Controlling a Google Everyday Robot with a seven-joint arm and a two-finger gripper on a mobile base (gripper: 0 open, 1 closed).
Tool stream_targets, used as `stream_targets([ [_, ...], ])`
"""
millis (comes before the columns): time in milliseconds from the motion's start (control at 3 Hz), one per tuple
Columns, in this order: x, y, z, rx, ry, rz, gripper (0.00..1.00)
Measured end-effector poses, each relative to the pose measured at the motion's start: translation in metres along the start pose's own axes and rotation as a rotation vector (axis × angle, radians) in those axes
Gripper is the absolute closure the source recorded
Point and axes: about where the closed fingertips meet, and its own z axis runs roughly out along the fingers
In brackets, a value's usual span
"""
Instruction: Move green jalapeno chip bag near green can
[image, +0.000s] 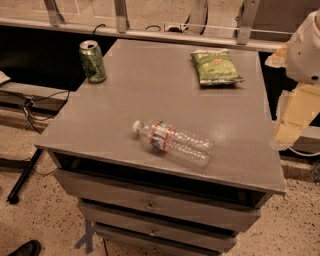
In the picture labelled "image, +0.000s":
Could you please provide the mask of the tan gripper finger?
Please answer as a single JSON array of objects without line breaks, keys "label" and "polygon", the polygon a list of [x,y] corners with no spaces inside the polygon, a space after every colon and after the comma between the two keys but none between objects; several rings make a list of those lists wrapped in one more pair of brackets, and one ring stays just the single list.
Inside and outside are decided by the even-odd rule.
[{"label": "tan gripper finger", "polygon": [[319,113],[319,85],[299,83],[291,92],[283,90],[276,108],[273,142],[293,145]]},{"label": "tan gripper finger", "polygon": [[265,64],[272,68],[285,68],[287,66],[287,49],[288,44],[283,44],[275,53],[267,57]]}]

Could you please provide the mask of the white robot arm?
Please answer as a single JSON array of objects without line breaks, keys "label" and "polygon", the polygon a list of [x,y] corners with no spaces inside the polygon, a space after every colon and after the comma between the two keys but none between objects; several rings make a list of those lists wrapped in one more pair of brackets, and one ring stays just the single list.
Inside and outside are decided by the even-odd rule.
[{"label": "white robot arm", "polygon": [[320,113],[320,9],[310,13],[265,64],[284,68],[286,76],[297,82],[291,92],[282,91],[277,103],[272,145],[285,150]]}]

